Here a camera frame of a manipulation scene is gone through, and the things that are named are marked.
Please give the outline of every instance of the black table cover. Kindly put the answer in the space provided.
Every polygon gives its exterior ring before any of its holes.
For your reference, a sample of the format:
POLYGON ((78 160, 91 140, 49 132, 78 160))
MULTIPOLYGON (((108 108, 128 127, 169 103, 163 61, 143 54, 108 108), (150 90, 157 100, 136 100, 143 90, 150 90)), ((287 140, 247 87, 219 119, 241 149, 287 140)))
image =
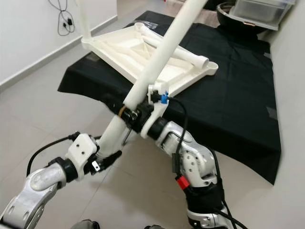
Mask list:
MULTIPOLYGON (((147 11, 137 20, 157 23, 154 31, 164 35, 173 18, 147 11)), ((281 145, 269 44, 256 36, 237 37, 221 27, 196 23, 180 45, 219 65, 214 76, 176 95, 188 109, 188 131, 198 143, 244 163, 274 184, 281 145)), ((123 100, 131 87, 132 83, 90 53, 68 67, 58 91, 96 100, 112 93, 123 100)), ((176 104, 170 103, 164 118, 183 124, 176 104)))

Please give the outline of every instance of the clear plastic box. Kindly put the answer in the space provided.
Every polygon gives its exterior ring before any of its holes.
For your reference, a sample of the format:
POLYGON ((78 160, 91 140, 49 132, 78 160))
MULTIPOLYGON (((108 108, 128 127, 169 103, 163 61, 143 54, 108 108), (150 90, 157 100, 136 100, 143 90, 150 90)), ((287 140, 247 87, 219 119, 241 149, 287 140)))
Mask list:
POLYGON ((277 30, 295 0, 237 0, 230 14, 245 22, 277 30))

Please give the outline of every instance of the black cable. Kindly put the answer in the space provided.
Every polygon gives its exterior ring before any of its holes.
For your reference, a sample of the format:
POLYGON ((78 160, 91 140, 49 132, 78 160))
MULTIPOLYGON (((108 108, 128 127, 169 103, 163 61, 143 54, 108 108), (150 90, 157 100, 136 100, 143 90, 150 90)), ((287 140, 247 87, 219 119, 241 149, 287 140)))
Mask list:
POLYGON ((67 8, 68 8, 68 0, 66 0, 66 5, 64 8, 61 7, 61 2, 60 0, 57 0, 57 3, 58 3, 58 6, 56 6, 54 3, 51 2, 51 0, 48 0, 49 4, 54 7, 55 9, 57 9, 59 11, 59 14, 58 14, 58 19, 57 19, 57 33, 58 35, 60 36, 67 36, 69 35, 70 33, 74 32, 75 31, 75 25, 74 25, 74 19, 73 19, 73 16, 72 14, 67 11, 67 8), (65 18, 64 16, 64 13, 68 14, 68 18, 65 18), (60 23, 61 23, 61 18, 64 20, 64 28, 65 30, 67 31, 66 33, 62 33, 60 32, 60 23))
MULTIPOLYGON (((68 140, 68 139, 73 140, 73 139, 75 139, 75 138, 78 136, 78 134, 79 134, 79 133, 76 132, 76 133, 74 133, 74 134, 72 134, 72 135, 69 135, 69 136, 67 136, 67 137, 63 137, 63 138, 58 139, 58 140, 56 140, 56 141, 54 141, 54 142, 51 142, 51 143, 45 145, 44 147, 40 148, 39 150, 37 150, 37 151, 32 155, 32 157, 31 157, 30 160, 29 160, 28 167, 27 167, 27 176, 31 173, 31 166, 32 166, 32 163, 33 163, 35 157, 36 157, 39 153, 41 153, 43 150, 45 150, 45 149, 49 148, 50 146, 53 146, 53 145, 55 145, 55 144, 57 144, 57 143, 59 143, 59 142, 63 142, 63 141, 68 140)), ((101 135, 100 135, 100 136, 94 137, 95 140, 100 139, 100 138, 101 138, 101 135)))
POLYGON ((30 160, 29 160, 28 167, 27 167, 27 176, 31 173, 31 166, 32 166, 32 163, 33 163, 35 157, 36 157, 39 153, 41 153, 41 152, 42 152, 43 150, 45 150, 46 148, 49 148, 50 146, 53 146, 53 145, 55 145, 55 144, 57 144, 57 143, 59 143, 59 142, 63 142, 63 141, 68 140, 68 139, 69 139, 69 136, 68 136, 68 137, 63 137, 63 138, 58 139, 58 140, 56 140, 56 141, 54 141, 54 142, 51 142, 51 143, 45 145, 44 147, 40 148, 39 150, 37 150, 37 151, 32 155, 32 157, 31 157, 30 160))
POLYGON ((213 210, 215 212, 217 212, 219 215, 229 219, 231 222, 234 222, 235 224, 237 224, 239 227, 241 227, 242 229, 248 229, 244 224, 242 224, 241 222, 239 222, 238 220, 234 219, 233 217, 229 216, 228 214, 225 214, 224 212, 222 212, 221 210, 218 210, 217 208, 213 208, 213 210))
POLYGON ((180 100, 178 100, 176 98, 173 98, 173 97, 168 97, 168 99, 170 101, 174 101, 177 104, 179 104, 182 107, 183 113, 184 113, 183 131, 182 131, 182 134, 181 134, 181 137, 180 137, 180 141, 178 143, 178 146, 177 146, 177 149, 176 149, 176 153, 175 153, 175 157, 174 157, 175 158, 175 172, 176 172, 177 176, 180 177, 181 176, 181 172, 180 172, 180 153, 179 153, 179 151, 180 151, 181 144, 182 144, 182 141, 184 139, 184 135, 185 135, 187 124, 188 124, 188 114, 187 114, 187 110, 186 110, 184 104, 180 100))
MULTIPOLYGON (((223 189, 223 181, 222 181, 222 178, 221 178, 221 174, 220 174, 220 168, 219 168, 219 163, 218 163, 218 159, 217 159, 217 156, 216 156, 216 153, 214 150, 210 149, 211 153, 213 154, 213 157, 214 157, 214 161, 215 161, 215 168, 216 168, 216 176, 217 176, 217 183, 221 185, 221 188, 223 189)), ((223 196, 222 196, 222 201, 224 203, 224 206, 227 208, 227 211, 228 211, 228 215, 230 217, 232 217, 232 214, 230 212, 230 209, 228 207, 228 204, 227 202, 225 201, 225 198, 224 198, 224 191, 223 191, 223 196)), ((236 224, 232 222, 232 225, 233 225, 233 228, 234 229, 237 229, 236 227, 236 224)))

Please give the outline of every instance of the red tag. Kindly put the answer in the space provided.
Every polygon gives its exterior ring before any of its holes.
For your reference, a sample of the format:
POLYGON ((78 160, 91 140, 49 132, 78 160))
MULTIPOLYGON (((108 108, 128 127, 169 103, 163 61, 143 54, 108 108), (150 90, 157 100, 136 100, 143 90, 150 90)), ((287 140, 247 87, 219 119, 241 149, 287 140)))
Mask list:
POLYGON ((190 185, 190 183, 187 181, 187 179, 184 176, 181 176, 179 179, 177 179, 177 182, 182 190, 185 190, 190 185))

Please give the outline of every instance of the white mounting bracket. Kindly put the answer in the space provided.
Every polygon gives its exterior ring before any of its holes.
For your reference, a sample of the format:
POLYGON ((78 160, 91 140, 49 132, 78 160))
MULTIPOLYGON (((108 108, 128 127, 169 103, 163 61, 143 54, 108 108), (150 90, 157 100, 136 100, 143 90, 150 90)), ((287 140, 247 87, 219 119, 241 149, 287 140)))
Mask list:
POLYGON ((168 91, 168 83, 155 83, 154 85, 149 85, 148 86, 148 103, 153 104, 153 112, 151 113, 151 116, 148 118, 146 121, 145 125, 143 126, 141 130, 141 137, 142 138, 147 138, 147 133, 149 129, 152 127, 154 122, 159 118, 162 117, 164 114, 167 106, 168 106, 168 100, 166 100, 166 103, 163 103, 161 101, 158 101, 154 103, 152 101, 152 94, 154 91, 158 91, 158 94, 167 94, 168 91))
POLYGON ((96 153, 97 146, 92 141, 88 134, 80 134, 72 143, 68 149, 68 153, 65 155, 66 158, 70 159, 73 163, 78 178, 80 181, 83 179, 84 175, 84 166, 88 161, 88 158, 96 153))

